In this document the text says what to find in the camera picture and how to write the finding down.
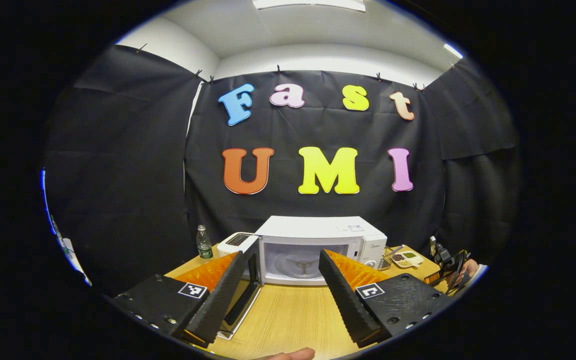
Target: letter f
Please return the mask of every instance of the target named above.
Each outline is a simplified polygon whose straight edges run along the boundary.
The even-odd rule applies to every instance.
[[[254,89],[255,87],[251,84],[243,84],[218,98],[219,102],[226,106],[226,111],[228,111],[230,116],[228,125],[233,126],[250,117],[250,110],[244,110],[243,106],[252,106],[252,98],[250,98],[248,93],[254,91]]]

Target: hand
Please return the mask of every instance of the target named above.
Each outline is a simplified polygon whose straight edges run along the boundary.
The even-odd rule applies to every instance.
[[[468,272],[468,275],[470,275],[470,277],[472,278],[473,276],[475,276],[475,273],[477,272],[477,269],[479,267],[480,266],[477,264],[475,260],[468,259],[461,266],[461,271],[459,272],[459,275],[457,275],[457,273],[455,272],[451,273],[450,275],[448,275],[448,277],[446,277],[446,282],[448,282],[448,285],[450,285],[453,282],[455,275],[457,275],[457,281],[454,282],[454,285],[456,287],[457,285],[459,285],[459,283],[462,282],[462,279],[464,278],[464,274],[466,273],[466,271]]]
[[[289,353],[280,352],[275,355],[256,358],[255,360],[313,360],[313,358],[315,358],[315,350],[304,347],[301,350]]]

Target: wooden table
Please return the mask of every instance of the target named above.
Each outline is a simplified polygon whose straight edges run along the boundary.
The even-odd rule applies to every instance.
[[[400,251],[404,250],[412,249],[405,246]],[[212,253],[217,254],[216,244]],[[195,257],[166,276],[174,278],[201,264],[199,256]],[[424,258],[417,269],[402,269],[393,264],[383,272],[389,277],[409,273],[423,280],[438,270],[437,264]],[[441,292],[447,288],[446,281],[435,286]],[[314,349],[315,360],[330,360],[369,347],[359,349],[352,341],[326,285],[263,285],[231,340],[217,337],[207,351],[236,360],[253,360],[277,353],[291,353],[304,347]]]

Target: white wall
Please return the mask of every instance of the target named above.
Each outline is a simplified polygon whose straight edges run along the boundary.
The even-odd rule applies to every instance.
[[[170,60],[183,68],[196,73],[201,69],[200,77],[210,79],[215,75],[220,59],[198,38],[165,18],[154,18],[136,28],[121,40],[118,45],[141,48]]]
[[[281,70],[339,71],[376,76],[420,88],[437,79],[442,71],[409,57],[373,48],[335,44],[299,44],[252,50],[222,59],[215,79]]]

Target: bottle label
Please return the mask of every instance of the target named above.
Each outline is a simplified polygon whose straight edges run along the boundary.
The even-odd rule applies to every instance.
[[[209,248],[208,250],[199,249],[199,257],[201,259],[212,259],[213,258],[213,249],[212,248]]]

